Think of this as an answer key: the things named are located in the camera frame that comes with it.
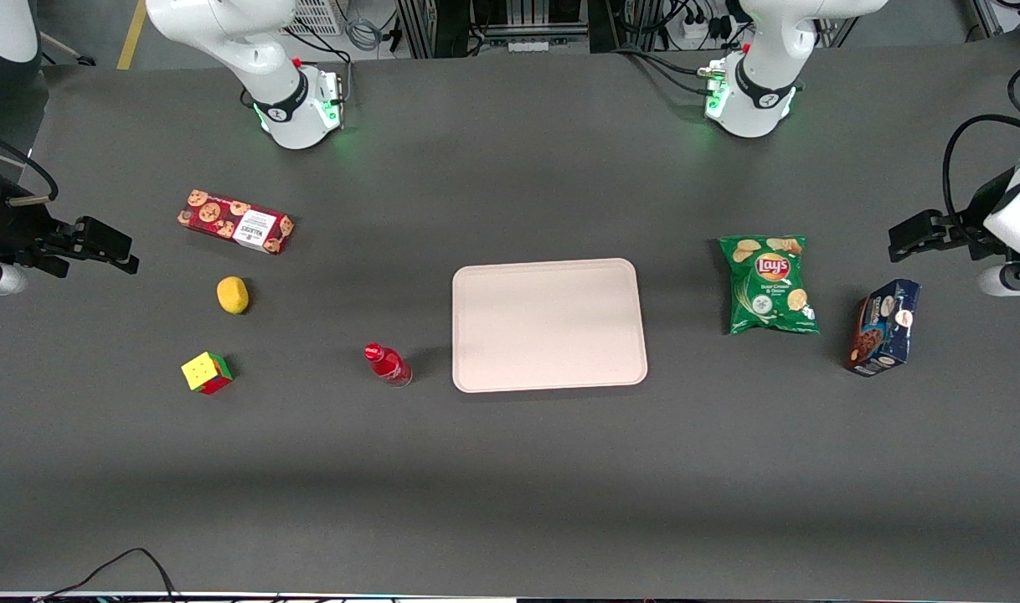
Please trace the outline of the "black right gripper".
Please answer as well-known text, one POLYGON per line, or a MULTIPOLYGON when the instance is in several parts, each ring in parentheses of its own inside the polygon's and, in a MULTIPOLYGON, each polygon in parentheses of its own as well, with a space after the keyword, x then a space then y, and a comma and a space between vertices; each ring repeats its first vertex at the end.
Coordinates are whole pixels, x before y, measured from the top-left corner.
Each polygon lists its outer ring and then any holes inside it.
POLYGON ((92 260, 128 275, 136 274, 140 260, 131 253, 130 236, 90 216, 78 218, 73 227, 52 218, 44 204, 9 205, 14 198, 27 195, 24 188, 0 175, 0 275, 4 266, 11 266, 67 277, 67 249, 73 231, 74 244, 88 251, 92 260))

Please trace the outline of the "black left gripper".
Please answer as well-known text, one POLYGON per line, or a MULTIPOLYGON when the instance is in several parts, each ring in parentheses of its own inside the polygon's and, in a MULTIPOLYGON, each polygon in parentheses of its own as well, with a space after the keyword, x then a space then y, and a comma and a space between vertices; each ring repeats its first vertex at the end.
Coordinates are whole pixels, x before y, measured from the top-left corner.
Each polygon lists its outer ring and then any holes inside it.
POLYGON ((951 178, 944 172, 942 211, 927 209, 889 229, 889 262, 898 263, 923 251, 924 245, 940 245, 939 250, 967 248, 970 256, 1015 256, 1015 252, 985 227, 985 220, 1000 205, 1014 172, 1003 172, 982 184, 969 205, 955 210, 951 178))

